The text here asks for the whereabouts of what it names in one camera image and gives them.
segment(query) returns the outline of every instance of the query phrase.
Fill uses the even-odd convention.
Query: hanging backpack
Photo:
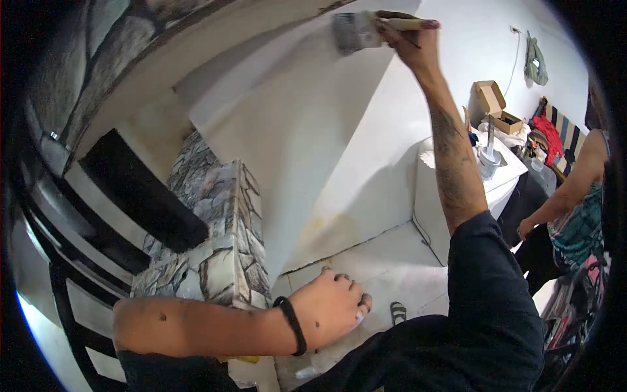
[[[544,65],[544,57],[540,48],[538,48],[538,40],[531,38],[529,30],[527,30],[527,62],[525,63],[525,76],[544,86],[549,81],[546,66]]]

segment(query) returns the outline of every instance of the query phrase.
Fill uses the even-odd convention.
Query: person
[[[593,78],[589,94],[593,108],[599,107]],[[529,271],[529,294],[534,295],[551,279],[579,270],[591,255],[603,259],[601,210],[608,161],[607,131],[591,130],[564,184],[537,211],[520,222],[518,235],[523,242],[515,257],[520,269]]]
[[[436,178],[451,234],[448,317],[400,322],[297,391],[528,391],[542,370],[543,321],[488,210],[441,74],[438,32],[401,34],[376,23],[415,75],[431,113]],[[309,350],[328,345],[355,328],[372,298],[324,268],[283,304],[245,312],[181,299],[122,300],[113,310],[113,334],[130,389],[237,390],[212,358],[293,354],[303,341]]]

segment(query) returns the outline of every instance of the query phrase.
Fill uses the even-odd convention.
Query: faux stone column
[[[198,181],[182,186],[194,190],[195,200],[186,204],[207,224],[209,238],[184,253],[161,251],[161,259],[133,279],[131,297],[168,295],[239,309],[266,308],[270,283],[257,181],[241,161],[212,167]]]

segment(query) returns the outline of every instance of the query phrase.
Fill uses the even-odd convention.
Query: paintbrush handle
[[[435,19],[399,19],[387,20],[390,27],[400,31],[435,30],[440,28],[440,22]]]

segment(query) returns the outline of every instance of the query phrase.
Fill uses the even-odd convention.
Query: teal patterned top
[[[608,135],[602,134],[609,157]],[[590,255],[603,254],[602,205],[603,185],[592,184],[571,212],[547,224],[556,264],[564,273],[577,270]]]

